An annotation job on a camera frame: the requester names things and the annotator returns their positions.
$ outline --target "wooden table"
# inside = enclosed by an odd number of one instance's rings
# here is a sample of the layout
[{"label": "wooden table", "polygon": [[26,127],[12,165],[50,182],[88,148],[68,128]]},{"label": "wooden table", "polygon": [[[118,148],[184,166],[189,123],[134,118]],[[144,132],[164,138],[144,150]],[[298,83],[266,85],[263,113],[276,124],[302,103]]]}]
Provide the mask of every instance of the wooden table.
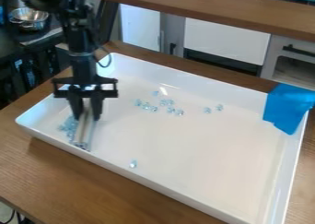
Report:
[{"label": "wooden table", "polygon": [[106,0],[160,12],[315,41],[315,6],[279,0]]},{"label": "wooden table", "polygon": [[[120,42],[111,52],[270,91],[276,83]],[[61,76],[69,76],[69,69]],[[14,120],[52,92],[45,82],[0,111],[0,200],[39,223],[222,223],[111,171],[32,138]],[[315,222],[315,113],[309,116],[286,224]]]}]

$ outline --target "metal bowl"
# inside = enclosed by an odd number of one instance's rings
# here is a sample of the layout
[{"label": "metal bowl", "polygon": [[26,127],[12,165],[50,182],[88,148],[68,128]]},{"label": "metal bowl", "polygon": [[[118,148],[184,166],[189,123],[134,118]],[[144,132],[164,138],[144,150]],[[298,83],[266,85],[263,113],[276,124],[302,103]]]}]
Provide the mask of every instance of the metal bowl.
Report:
[{"label": "metal bowl", "polygon": [[10,13],[10,22],[27,31],[42,30],[45,27],[49,13],[34,10],[29,7],[21,7]]}]

